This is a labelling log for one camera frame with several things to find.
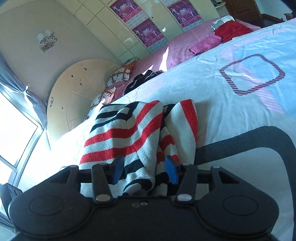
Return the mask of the striped knit sweater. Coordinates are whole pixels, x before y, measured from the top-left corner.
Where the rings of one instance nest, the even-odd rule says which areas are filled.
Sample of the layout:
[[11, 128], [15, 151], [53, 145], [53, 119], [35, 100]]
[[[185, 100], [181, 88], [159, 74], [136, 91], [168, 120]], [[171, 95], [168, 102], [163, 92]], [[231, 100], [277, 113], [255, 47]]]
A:
[[84, 144], [79, 168], [111, 163], [123, 156], [119, 181], [110, 186], [122, 195], [173, 196], [177, 187], [165, 169], [165, 158], [179, 164], [195, 159], [198, 117], [193, 100], [163, 105], [160, 101], [103, 106]]

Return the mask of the black clothes pile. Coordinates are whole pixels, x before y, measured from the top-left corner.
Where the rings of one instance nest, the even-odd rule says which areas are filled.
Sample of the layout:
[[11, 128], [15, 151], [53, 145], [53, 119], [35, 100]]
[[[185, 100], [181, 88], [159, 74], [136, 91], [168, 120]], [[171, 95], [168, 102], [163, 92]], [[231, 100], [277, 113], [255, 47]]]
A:
[[124, 91], [124, 95], [128, 94], [129, 92], [133, 91], [134, 89], [138, 88], [140, 85], [146, 83], [147, 81], [151, 80], [152, 78], [162, 74], [163, 71], [159, 70], [153, 72], [151, 70], [147, 70], [144, 74], [137, 75], [133, 81], [126, 87]]

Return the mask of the near heart pattern pillow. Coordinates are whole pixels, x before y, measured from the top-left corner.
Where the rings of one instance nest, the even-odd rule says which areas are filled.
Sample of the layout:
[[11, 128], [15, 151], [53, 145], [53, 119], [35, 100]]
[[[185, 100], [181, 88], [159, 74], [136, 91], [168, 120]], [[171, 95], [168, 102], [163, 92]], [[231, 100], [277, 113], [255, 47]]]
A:
[[116, 88], [104, 90], [102, 93], [100, 93], [95, 99], [93, 99], [89, 111], [86, 114], [85, 121], [89, 118], [92, 118], [94, 116], [97, 116], [100, 109], [107, 104], [110, 104], [112, 102], [112, 99], [114, 97]]

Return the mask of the heart pattern pillow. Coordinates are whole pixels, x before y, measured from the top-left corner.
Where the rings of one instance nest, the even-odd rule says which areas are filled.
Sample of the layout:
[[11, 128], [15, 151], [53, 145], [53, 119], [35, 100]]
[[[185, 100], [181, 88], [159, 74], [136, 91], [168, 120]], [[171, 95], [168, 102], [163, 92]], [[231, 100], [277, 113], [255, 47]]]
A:
[[114, 97], [116, 88], [104, 90], [102, 93], [100, 93], [95, 99], [93, 99], [89, 111], [86, 114], [85, 121], [89, 118], [92, 118], [94, 116], [97, 116], [100, 109], [107, 104], [110, 104], [112, 102], [112, 99]]
[[117, 82], [128, 81], [132, 71], [137, 66], [137, 61], [133, 61], [129, 64], [123, 65], [121, 68], [117, 69], [109, 78], [106, 88], [116, 84]]

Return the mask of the cream round headboard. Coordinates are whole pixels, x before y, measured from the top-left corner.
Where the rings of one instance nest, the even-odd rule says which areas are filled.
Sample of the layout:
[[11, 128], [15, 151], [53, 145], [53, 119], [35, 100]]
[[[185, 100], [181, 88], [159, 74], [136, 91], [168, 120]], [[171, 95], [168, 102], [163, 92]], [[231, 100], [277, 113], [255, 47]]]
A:
[[71, 65], [59, 76], [47, 106], [50, 145], [84, 121], [91, 102], [105, 90], [110, 76], [119, 68], [107, 60], [88, 59]]

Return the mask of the far heart pattern pillow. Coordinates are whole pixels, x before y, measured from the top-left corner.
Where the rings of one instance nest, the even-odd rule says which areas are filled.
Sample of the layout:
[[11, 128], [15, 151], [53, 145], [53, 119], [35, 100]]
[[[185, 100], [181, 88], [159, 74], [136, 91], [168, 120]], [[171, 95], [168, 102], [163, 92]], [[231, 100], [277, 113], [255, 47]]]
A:
[[128, 81], [132, 71], [137, 66], [137, 61], [133, 61], [129, 64], [123, 65], [121, 68], [117, 69], [109, 78], [106, 88], [116, 84], [117, 82]]

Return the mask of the grey curtain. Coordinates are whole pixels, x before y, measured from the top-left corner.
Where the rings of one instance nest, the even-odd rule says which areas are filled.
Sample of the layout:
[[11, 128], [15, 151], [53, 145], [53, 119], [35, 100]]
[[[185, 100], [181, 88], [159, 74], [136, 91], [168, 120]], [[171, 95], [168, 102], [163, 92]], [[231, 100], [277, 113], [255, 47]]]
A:
[[47, 129], [47, 104], [34, 92], [30, 91], [30, 85], [25, 85], [10, 68], [5, 57], [1, 53], [1, 87], [16, 101], [22, 109], [36, 120], [43, 129]]

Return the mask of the window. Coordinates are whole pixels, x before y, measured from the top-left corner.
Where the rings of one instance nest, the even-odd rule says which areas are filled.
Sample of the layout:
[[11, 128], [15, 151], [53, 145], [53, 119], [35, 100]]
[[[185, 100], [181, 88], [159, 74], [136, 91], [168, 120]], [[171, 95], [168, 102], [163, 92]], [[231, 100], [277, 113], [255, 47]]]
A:
[[1, 184], [18, 185], [26, 166], [49, 151], [46, 131], [1, 91]]

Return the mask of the white patterned bed sheet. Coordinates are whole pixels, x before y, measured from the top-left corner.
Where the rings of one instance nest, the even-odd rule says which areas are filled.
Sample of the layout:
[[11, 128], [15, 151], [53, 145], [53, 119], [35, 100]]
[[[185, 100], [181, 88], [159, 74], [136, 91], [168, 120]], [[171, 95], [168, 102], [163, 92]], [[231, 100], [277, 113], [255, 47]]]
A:
[[[111, 163], [69, 166], [12, 202], [15, 240], [295, 240], [295, 21], [235, 38], [113, 104], [187, 99], [198, 135], [175, 195], [114, 197]], [[80, 163], [97, 116], [67, 134], [62, 157]]]

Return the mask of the pink bed cover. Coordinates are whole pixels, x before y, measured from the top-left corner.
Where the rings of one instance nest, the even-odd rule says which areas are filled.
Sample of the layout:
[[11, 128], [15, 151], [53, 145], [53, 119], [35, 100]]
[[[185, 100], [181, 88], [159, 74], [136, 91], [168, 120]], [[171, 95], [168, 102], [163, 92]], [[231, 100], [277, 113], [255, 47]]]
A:
[[193, 58], [195, 55], [190, 51], [190, 48], [195, 44], [199, 44], [199, 42], [207, 37], [213, 37], [214, 32], [211, 26], [219, 20], [219, 18], [216, 18], [197, 25], [177, 37], [172, 38], [161, 49], [139, 60], [132, 70], [128, 81], [114, 84], [113, 87], [115, 87], [116, 90], [112, 100], [115, 101], [121, 98], [124, 95], [126, 87], [132, 83], [137, 75], [143, 74], [147, 70], [153, 72], [159, 70], [167, 71]]

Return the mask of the magenta folded garment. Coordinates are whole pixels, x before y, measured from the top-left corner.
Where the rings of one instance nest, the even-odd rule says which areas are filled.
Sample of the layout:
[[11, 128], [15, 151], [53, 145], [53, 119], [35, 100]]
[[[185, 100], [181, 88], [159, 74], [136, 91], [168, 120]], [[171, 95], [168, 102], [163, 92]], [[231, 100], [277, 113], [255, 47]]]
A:
[[192, 44], [189, 47], [189, 51], [192, 52], [195, 56], [197, 56], [199, 54], [202, 54], [204, 52], [207, 52], [208, 50], [211, 50], [217, 47], [221, 43], [222, 43], [222, 38], [217, 35], [213, 35]]

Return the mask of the lower left purple poster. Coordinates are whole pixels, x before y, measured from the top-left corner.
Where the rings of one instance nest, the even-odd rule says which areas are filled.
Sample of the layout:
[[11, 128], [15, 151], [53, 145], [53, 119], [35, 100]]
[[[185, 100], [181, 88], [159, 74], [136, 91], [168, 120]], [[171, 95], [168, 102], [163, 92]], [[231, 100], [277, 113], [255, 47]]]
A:
[[139, 37], [149, 52], [155, 52], [167, 44], [163, 33], [150, 20], [146, 19], [133, 28], [133, 32]]

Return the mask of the purple poster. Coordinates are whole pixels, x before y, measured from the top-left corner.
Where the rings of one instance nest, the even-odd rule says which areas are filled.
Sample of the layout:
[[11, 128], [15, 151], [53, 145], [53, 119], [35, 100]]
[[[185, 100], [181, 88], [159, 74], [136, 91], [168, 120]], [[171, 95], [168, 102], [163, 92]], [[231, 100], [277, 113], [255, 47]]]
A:
[[117, 0], [109, 8], [131, 29], [140, 25], [149, 17], [132, 0]]
[[139, 37], [149, 52], [155, 52], [167, 44], [163, 33], [150, 20], [146, 19], [133, 28], [133, 32]]
[[184, 31], [203, 23], [189, 0], [165, 0], [163, 5], [171, 12]]

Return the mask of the cream wardrobe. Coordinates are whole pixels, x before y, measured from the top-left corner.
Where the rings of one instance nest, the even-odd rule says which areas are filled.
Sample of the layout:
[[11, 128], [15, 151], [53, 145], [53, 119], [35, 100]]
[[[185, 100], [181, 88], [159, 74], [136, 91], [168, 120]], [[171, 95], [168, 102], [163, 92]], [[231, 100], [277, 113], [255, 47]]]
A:
[[59, 1], [121, 62], [149, 56], [174, 37], [219, 17], [212, 1]]

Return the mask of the red folded garment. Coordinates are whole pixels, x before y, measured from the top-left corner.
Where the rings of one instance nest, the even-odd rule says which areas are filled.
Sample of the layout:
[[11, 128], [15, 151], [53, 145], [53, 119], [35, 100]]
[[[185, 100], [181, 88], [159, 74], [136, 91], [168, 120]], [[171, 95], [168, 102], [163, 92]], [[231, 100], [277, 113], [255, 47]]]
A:
[[251, 33], [252, 30], [245, 27], [243, 24], [235, 21], [227, 21], [220, 27], [218, 27], [214, 34], [222, 39], [222, 43], [226, 43], [235, 37], [240, 37], [242, 35]]

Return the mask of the upper right purple poster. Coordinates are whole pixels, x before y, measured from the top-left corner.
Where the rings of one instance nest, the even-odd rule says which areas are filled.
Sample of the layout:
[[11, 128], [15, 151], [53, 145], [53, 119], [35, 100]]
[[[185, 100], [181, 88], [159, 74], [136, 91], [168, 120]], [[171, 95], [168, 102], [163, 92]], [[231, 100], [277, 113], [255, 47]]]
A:
[[184, 31], [203, 23], [189, 0], [165, 0], [163, 5], [171, 12]]

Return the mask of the striped white green garment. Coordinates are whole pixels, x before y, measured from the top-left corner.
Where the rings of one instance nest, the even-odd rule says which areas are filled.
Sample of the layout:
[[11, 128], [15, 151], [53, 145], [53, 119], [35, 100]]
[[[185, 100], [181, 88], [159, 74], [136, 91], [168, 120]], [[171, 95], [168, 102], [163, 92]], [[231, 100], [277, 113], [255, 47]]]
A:
[[210, 30], [212, 32], [214, 32], [215, 30], [217, 30], [219, 27], [221, 27], [222, 25], [224, 25], [228, 21], [235, 21], [235, 19], [230, 15], [223, 16], [222, 18], [220, 18], [212, 23]]

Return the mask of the upper left purple poster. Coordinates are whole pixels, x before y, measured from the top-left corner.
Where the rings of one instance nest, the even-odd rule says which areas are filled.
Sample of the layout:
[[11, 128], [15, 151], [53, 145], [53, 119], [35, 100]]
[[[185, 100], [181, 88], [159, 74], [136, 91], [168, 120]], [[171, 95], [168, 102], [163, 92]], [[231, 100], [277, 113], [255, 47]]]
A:
[[132, 0], [117, 0], [109, 8], [131, 29], [140, 25], [149, 17]]

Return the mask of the dark brown door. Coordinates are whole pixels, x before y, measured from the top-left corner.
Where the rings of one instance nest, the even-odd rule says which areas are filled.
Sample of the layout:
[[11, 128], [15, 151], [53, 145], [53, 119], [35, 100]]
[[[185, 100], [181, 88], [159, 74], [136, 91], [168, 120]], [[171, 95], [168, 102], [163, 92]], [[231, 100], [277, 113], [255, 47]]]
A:
[[261, 13], [254, 0], [225, 0], [229, 15], [244, 22], [261, 18]]

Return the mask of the wall lamp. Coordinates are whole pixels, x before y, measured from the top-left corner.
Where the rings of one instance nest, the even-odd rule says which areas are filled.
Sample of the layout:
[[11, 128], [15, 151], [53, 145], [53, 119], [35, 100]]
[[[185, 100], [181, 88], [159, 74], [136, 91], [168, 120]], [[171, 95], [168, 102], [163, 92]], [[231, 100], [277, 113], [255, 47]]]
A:
[[50, 29], [44, 30], [44, 32], [40, 32], [37, 34], [37, 39], [40, 43], [40, 49], [42, 52], [46, 52], [52, 47], [54, 47], [57, 42], [57, 38], [55, 37], [55, 32]]

